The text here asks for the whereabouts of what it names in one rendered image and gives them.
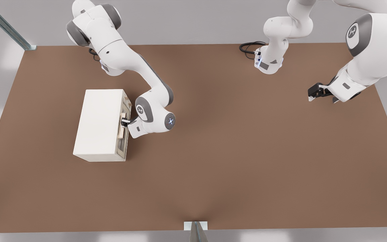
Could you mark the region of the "pale oven door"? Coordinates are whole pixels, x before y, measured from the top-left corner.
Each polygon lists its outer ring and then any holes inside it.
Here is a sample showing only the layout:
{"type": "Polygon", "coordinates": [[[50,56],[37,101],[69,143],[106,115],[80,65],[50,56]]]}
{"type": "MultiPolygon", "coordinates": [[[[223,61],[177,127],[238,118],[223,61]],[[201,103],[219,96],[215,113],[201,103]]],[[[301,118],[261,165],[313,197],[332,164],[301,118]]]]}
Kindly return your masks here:
{"type": "Polygon", "coordinates": [[[126,150],[127,150],[127,143],[128,143],[128,137],[129,132],[128,128],[123,126],[121,124],[122,119],[130,119],[131,117],[131,107],[132,104],[124,92],[122,90],[122,104],[120,108],[120,120],[119,120],[119,129],[118,129],[118,135],[117,135],[117,146],[116,146],[116,153],[121,156],[122,161],[126,160],[126,150]]]}

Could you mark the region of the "white oven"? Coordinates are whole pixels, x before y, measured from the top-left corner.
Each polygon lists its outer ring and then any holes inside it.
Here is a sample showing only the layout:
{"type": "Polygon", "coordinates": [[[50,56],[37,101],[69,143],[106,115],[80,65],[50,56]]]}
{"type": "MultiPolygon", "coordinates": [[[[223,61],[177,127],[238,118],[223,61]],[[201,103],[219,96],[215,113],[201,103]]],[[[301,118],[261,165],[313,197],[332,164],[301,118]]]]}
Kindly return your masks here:
{"type": "Polygon", "coordinates": [[[122,89],[87,89],[73,155],[89,161],[122,161],[116,153],[122,89]]]}

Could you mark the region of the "silver frame post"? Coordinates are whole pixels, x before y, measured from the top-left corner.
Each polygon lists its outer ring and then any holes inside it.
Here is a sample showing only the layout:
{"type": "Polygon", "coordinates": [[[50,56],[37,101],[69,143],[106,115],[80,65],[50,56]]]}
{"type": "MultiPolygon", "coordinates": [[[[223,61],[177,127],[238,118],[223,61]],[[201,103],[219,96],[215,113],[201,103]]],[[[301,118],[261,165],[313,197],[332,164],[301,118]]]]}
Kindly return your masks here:
{"type": "Polygon", "coordinates": [[[204,230],[208,230],[207,221],[185,221],[184,230],[190,231],[189,242],[209,242],[204,230]]]}
{"type": "Polygon", "coordinates": [[[31,45],[23,38],[19,32],[17,32],[1,15],[0,15],[0,28],[9,35],[20,47],[25,51],[33,51],[37,49],[37,46],[31,45]]]}

